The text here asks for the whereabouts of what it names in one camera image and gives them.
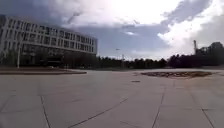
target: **distant building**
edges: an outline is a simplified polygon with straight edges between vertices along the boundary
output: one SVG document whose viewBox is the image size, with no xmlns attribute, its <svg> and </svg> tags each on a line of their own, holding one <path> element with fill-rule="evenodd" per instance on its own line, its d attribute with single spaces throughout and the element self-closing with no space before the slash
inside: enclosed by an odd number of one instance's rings
<svg viewBox="0 0 224 128">
<path fill-rule="evenodd" d="M 35 56 L 39 52 L 48 55 L 64 52 L 86 53 L 96 56 L 97 39 L 73 30 L 35 23 L 28 20 L 0 15 L 0 54 L 9 51 Z"/>
</svg>

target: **building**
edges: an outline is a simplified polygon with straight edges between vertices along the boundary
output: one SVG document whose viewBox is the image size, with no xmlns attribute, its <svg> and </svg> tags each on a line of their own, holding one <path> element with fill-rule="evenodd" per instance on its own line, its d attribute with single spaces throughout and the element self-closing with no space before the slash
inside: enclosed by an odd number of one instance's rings
<svg viewBox="0 0 224 128">
<path fill-rule="evenodd" d="M 85 53 L 96 56 L 97 39 L 73 30 L 35 23 L 28 20 L 0 15 L 0 54 L 9 51 L 34 57 L 37 52 L 50 56 L 65 52 Z"/>
</svg>

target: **cloud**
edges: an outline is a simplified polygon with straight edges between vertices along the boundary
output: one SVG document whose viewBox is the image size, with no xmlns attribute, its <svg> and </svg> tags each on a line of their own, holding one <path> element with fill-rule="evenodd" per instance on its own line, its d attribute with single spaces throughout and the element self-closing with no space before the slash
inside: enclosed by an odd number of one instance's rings
<svg viewBox="0 0 224 128">
<path fill-rule="evenodd" d="M 137 33 L 134 32 L 124 32 L 125 34 L 129 35 L 129 36 L 137 36 Z"/>
<path fill-rule="evenodd" d="M 192 0 L 40 0 L 52 17 L 74 26 L 154 25 Z"/>
<path fill-rule="evenodd" d="M 168 31 L 159 33 L 160 37 L 170 48 L 154 53 L 156 55 L 191 54 L 193 53 L 193 40 L 203 41 L 199 45 L 206 45 L 221 39 L 224 33 L 220 27 L 224 27 L 223 18 L 224 0 L 211 0 L 210 5 L 193 18 L 183 22 L 175 22 L 168 25 Z"/>
</svg>

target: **concrete pavement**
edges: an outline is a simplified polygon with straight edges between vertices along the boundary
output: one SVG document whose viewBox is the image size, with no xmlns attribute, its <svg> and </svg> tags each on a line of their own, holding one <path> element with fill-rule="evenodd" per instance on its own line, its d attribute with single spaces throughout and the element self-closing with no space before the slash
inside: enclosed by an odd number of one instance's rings
<svg viewBox="0 0 224 128">
<path fill-rule="evenodd" d="M 1 75 L 0 128 L 223 128 L 223 83 L 133 71 Z"/>
</svg>

